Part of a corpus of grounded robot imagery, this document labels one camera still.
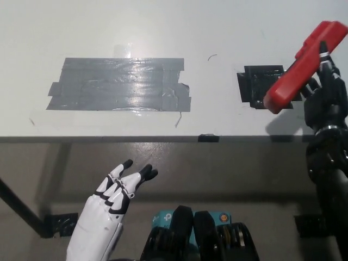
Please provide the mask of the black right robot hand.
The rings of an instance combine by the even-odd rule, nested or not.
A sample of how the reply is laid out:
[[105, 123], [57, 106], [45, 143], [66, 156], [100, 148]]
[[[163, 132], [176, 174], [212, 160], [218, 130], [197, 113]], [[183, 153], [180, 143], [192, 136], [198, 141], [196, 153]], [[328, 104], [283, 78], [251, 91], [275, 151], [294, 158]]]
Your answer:
[[301, 89], [304, 120], [315, 134], [324, 129], [346, 128], [347, 90], [326, 42], [319, 45], [319, 80], [310, 78]]

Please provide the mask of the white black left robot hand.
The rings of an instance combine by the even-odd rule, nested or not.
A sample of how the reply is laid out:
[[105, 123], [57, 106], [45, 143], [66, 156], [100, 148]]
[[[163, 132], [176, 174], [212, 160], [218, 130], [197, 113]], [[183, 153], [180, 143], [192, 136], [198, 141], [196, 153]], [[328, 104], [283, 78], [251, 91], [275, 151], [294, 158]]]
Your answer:
[[158, 174], [147, 164], [123, 176], [132, 164], [131, 159], [119, 164], [88, 197], [67, 247], [66, 260], [109, 260], [122, 234], [131, 199], [142, 183]]

